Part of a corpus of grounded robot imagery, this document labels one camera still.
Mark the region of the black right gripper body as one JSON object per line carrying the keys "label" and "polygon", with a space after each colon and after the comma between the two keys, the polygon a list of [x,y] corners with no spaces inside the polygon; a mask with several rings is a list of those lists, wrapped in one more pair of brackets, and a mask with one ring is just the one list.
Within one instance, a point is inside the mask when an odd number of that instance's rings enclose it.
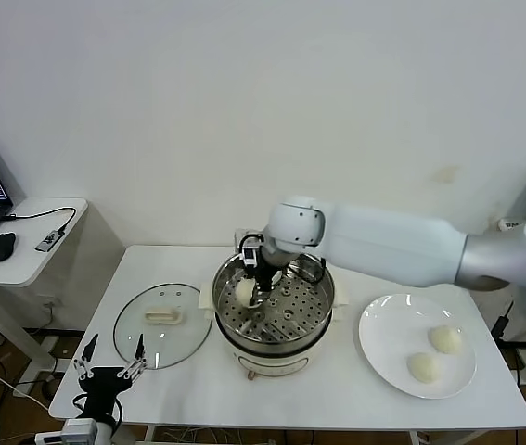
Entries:
{"label": "black right gripper body", "polygon": [[255,278],[258,284],[277,284],[287,265],[287,253],[261,247],[258,251]]}

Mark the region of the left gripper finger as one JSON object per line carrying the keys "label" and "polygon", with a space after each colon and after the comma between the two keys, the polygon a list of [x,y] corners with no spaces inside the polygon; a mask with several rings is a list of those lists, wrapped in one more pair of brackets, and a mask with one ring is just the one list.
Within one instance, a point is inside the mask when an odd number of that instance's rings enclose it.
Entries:
{"label": "left gripper finger", "polygon": [[83,347],[81,356],[73,359],[73,366],[80,380],[90,379],[94,375],[90,363],[95,352],[97,340],[98,334],[94,334],[91,340]]}
{"label": "left gripper finger", "polygon": [[124,380],[136,380],[147,368],[144,336],[140,335],[135,349],[134,359],[118,373]]}

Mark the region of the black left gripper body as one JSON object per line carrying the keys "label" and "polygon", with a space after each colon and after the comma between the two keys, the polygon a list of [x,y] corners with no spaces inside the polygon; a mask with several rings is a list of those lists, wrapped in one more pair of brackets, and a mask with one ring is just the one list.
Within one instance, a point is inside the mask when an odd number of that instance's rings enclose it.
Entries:
{"label": "black left gripper body", "polygon": [[91,369],[92,375],[79,378],[79,386],[86,395],[82,418],[112,420],[115,400],[127,389],[123,367],[98,366]]}

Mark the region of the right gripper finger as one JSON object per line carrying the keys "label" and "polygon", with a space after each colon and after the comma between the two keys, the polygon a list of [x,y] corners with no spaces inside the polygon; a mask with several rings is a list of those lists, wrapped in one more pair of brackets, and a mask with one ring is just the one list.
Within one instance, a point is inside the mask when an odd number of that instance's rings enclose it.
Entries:
{"label": "right gripper finger", "polygon": [[268,276],[261,281],[257,281],[254,277],[249,277],[250,291],[248,292],[248,307],[257,308],[270,298],[271,292],[274,289],[276,279]]}

